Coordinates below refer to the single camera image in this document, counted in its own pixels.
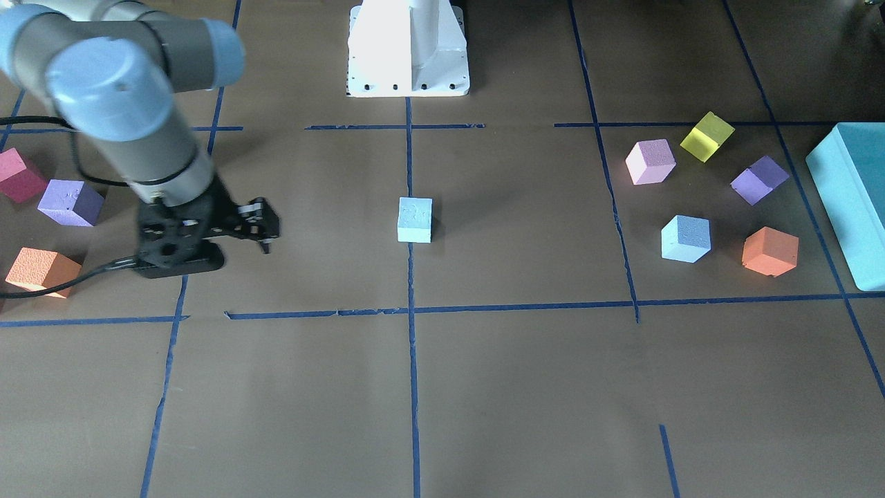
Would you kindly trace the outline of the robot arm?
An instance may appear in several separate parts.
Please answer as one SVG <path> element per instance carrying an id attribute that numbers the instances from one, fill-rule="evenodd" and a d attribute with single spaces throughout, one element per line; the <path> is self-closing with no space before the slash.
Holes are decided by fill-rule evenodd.
<path id="1" fill-rule="evenodd" d="M 148 278 L 225 262 L 211 238 L 232 232 L 238 207 L 174 96 L 231 85 L 244 66 L 241 38 L 221 20 L 131 1 L 15 1 L 2 12 L 3 72 L 141 199 L 135 258 Z"/>

